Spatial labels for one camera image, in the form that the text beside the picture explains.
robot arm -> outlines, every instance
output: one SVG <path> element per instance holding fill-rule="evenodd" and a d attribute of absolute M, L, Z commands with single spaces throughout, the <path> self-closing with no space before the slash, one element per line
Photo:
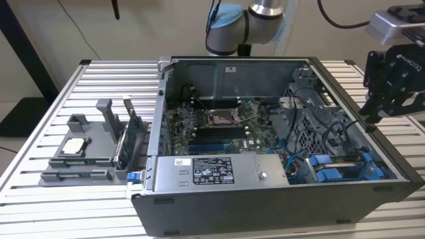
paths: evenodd
<path fill-rule="evenodd" d="M 360 110 L 368 116 L 367 123 L 425 111 L 424 27 L 424 4 L 393 6 L 374 13 L 367 31 L 382 44 L 394 46 L 368 55 L 364 86 L 369 91 Z"/>
<path fill-rule="evenodd" d="M 237 4 L 216 6 L 205 39 L 211 55 L 228 56 L 240 44 L 269 42 L 283 26 L 283 12 L 281 0 L 255 0 L 248 10 Z"/>

metal table surface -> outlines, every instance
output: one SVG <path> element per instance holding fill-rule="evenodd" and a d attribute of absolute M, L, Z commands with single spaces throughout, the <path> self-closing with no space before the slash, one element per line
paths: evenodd
<path fill-rule="evenodd" d="M 367 90 L 363 72 L 344 61 L 323 61 L 332 75 L 361 105 Z M 113 99 L 113 112 L 127 120 L 123 96 L 133 98 L 136 112 L 152 121 L 157 88 L 155 61 L 92 61 L 79 66 L 55 104 L 0 178 L 0 239 L 148 239 L 125 186 L 41 188 L 40 172 L 68 131 L 71 114 L 101 121 L 99 98 Z M 425 129 L 412 117 L 384 119 L 380 130 L 410 165 L 425 177 Z M 199 239 L 425 238 L 425 187 L 402 202 L 377 208 L 357 224 L 207 235 Z"/>

power supply label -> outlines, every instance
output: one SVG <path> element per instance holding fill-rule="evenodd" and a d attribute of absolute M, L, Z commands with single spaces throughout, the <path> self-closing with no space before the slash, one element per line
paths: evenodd
<path fill-rule="evenodd" d="M 224 158 L 193 158 L 193 183 L 196 185 L 235 183 L 232 160 Z"/>

motherboard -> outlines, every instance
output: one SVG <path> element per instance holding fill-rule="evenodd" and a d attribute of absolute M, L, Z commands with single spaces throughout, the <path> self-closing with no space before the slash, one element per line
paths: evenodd
<path fill-rule="evenodd" d="M 265 154 L 280 140 L 259 99 L 192 98 L 168 110 L 172 155 Z"/>

metal case frame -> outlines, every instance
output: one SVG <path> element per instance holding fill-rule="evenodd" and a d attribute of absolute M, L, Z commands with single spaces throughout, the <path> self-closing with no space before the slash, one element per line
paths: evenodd
<path fill-rule="evenodd" d="M 197 58 L 211 57 L 173 57 L 172 62 Z M 349 116 L 355 120 L 364 119 L 357 104 L 316 57 L 213 59 L 307 61 Z M 165 90 L 167 74 L 172 74 L 172 71 L 163 73 L 159 96 Z M 157 103 L 156 117 L 160 114 L 163 119 L 164 97 Z M 307 184 L 279 189 L 221 192 L 147 194 L 141 191 L 132 196 L 132 204 L 148 235 L 181 236 L 356 223 L 381 204 L 401 201 L 424 185 L 424 180 L 376 126 L 363 121 L 360 126 L 405 180 Z M 156 144 L 155 135 L 159 133 L 160 138 L 161 127 L 163 123 L 156 120 L 149 140 L 147 178 L 153 176 L 159 156 L 159 150 L 155 149 L 160 145 Z M 145 188 L 152 189 L 152 180 L 145 181 Z"/>

